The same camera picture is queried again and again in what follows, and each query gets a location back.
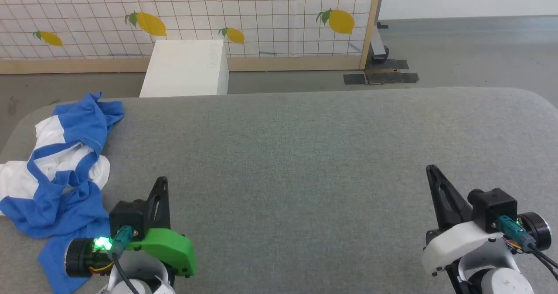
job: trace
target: wooden frame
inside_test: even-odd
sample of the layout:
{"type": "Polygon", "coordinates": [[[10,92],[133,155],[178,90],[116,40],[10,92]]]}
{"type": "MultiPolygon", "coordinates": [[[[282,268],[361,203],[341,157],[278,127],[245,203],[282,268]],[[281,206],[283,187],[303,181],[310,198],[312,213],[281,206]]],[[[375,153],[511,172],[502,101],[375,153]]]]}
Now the wooden frame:
{"type": "MultiPolygon", "coordinates": [[[[361,56],[228,58],[231,72],[332,71],[364,69],[381,0],[371,0],[361,56]]],[[[149,59],[0,60],[0,74],[145,72],[149,59]]]]}

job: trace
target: black cable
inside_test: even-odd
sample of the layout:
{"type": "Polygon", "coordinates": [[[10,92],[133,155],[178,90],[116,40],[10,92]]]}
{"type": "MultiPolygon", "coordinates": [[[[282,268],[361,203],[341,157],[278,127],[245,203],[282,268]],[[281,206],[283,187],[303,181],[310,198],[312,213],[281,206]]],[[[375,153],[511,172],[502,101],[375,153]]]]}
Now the black cable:
{"type": "Polygon", "coordinates": [[[118,274],[120,274],[120,278],[124,280],[124,283],[126,283],[128,288],[130,288],[130,291],[133,294],[139,294],[138,290],[136,290],[136,288],[132,285],[132,282],[130,282],[130,280],[124,274],[124,270],[122,270],[122,267],[120,266],[120,262],[118,262],[118,257],[116,257],[116,253],[112,253],[112,259],[114,260],[114,266],[116,267],[116,270],[118,270],[118,274]]]}
{"type": "Polygon", "coordinates": [[[549,256],[546,256],[544,253],[542,253],[542,251],[540,251],[538,248],[536,248],[536,246],[534,246],[533,244],[529,244],[527,246],[529,246],[529,248],[533,251],[533,253],[537,253],[544,260],[548,261],[549,264],[553,265],[554,268],[558,269],[558,263],[556,263],[554,260],[550,259],[549,256]]]}
{"type": "Polygon", "coordinates": [[[535,257],[537,257],[537,259],[542,262],[542,264],[544,264],[544,266],[546,266],[546,268],[548,268],[548,270],[550,270],[550,273],[554,276],[554,278],[556,279],[556,281],[558,281],[558,274],[556,274],[556,271],[554,271],[554,269],[552,268],[552,266],[548,263],[548,261],[544,260],[544,258],[542,258],[537,252],[533,252],[532,253],[535,257]]]}

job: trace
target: green led light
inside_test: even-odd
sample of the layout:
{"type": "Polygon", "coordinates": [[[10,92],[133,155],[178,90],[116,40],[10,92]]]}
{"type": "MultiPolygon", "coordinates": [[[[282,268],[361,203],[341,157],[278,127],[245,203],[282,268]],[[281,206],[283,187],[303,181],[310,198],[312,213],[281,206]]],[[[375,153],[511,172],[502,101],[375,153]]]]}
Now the green led light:
{"type": "Polygon", "coordinates": [[[112,247],[112,239],[110,238],[96,238],[93,240],[93,246],[98,250],[110,250],[112,247]]]}

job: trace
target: blue fabric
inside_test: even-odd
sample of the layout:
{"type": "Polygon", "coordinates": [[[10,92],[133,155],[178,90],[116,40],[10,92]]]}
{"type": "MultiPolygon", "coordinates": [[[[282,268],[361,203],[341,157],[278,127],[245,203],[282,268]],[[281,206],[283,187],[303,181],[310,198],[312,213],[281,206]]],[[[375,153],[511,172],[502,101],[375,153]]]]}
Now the blue fabric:
{"type": "Polygon", "coordinates": [[[52,237],[39,255],[39,261],[56,294],[69,294],[86,278],[68,278],[64,252],[73,238],[109,236],[108,213],[103,208],[99,187],[89,181],[89,170],[97,162],[114,123],[124,116],[122,102],[102,103],[101,93],[88,94],[78,103],[56,107],[53,115],[64,128],[64,144],[52,144],[33,151],[27,163],[38,180],[33,199],[6,197],[0,210],[18,230],[32,238],[52,237]],[[58,171],[49,181],[34,160],[68,149],[82,142],[92,148],[75,171],[58,171]],[[74,189],[62,194],[66,186],[74,189]]]}

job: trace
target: white fabric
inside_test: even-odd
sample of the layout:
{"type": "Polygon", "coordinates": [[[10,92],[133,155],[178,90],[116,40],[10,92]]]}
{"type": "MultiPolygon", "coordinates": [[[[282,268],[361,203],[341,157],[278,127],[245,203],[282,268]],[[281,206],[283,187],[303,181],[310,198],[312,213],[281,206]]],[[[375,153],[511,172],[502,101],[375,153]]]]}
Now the white fabric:
{"type": "MultiPolygon", "coordinates": [[[[35,125],[37,142],[34,149],[46,145],[65,143],[64,129],[58,119],[58,115],[49,117],[35,125]]],[[[35,161],[37,167],[52,181],[57,171],[71,171],[76,168],[78,163],[90,153],[92,149],[83,143],[60,151],[48,157],[42,157],[35,161]]],[[[106,157],[101,155],[99,160],[89,171],[89,179],[93,181],[99,189],[103,189],[108,181],[110,163],[106,157]]],[[[0,199],[6,196],[14,198],[33,199],[37,190],[38,181],[27,170],[26,161],[8,161],[0,164],[0,199]]]]}

